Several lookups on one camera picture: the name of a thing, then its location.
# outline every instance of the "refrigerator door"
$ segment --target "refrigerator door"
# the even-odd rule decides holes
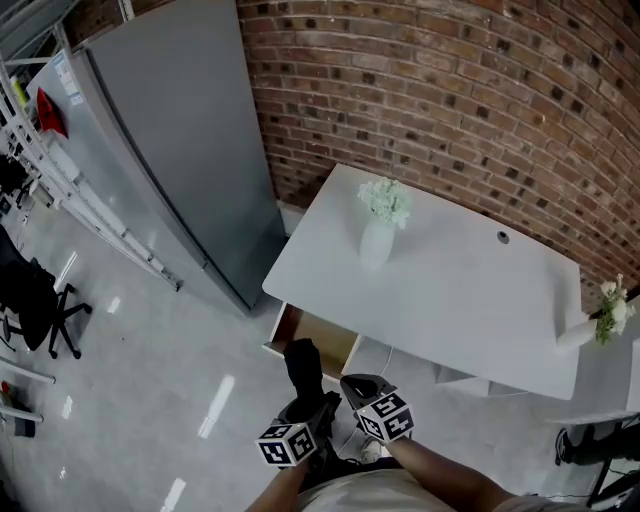
[[[88,55],[156,193],[205,255],[205,271],[251,308],[286,238],[235,3],[172,2],[90,42]]]

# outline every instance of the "open drawer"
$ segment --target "open drawer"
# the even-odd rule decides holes
[[[271,338],[262,348],[284,359],[287,343],[301,338],[313,340],[320,352],[322,373],[334,382],[338,382],[346,371],[361,341],[360,335],[285,302],[280,309]]]

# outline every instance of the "stainless steel refrigerator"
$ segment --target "stainless steel refrigerator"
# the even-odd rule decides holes
[[[250,310],[286,238],[234,1],[176,0],[60,55],[28,91],[83,179],[189,291]]]

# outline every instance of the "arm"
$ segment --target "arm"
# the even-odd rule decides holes
[[[435,497],[454,510],[493,512],[513,497],[482,473],[453,462],[411,439],[389,443],[387,450]]]
[[[308,460],[280,471],[246,512],[291,512],[309,469]]]

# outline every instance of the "black office chair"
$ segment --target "black office chair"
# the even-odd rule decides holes
[[[4,317],[5,338],[10,338],[11,333],[21,334],[29,349],[36,350],[51,330],[49,354],[55,359],[58,353],[54,345],[60,332],[73,357],[80,359],[82,354],[71,343],[64,322],[78,311],[91,313],[92,308],[82,303],[65,310],[67,295],[75,289],[67,284],[64,291],[56,294],[55,281],[55,277],[35,258],[31,262],[25,260],[4,227],[0,226],[0,304],[3,309],[8,307],[16,313],[20,320],[20,328],[17,328],[9,325],[7,317]]]

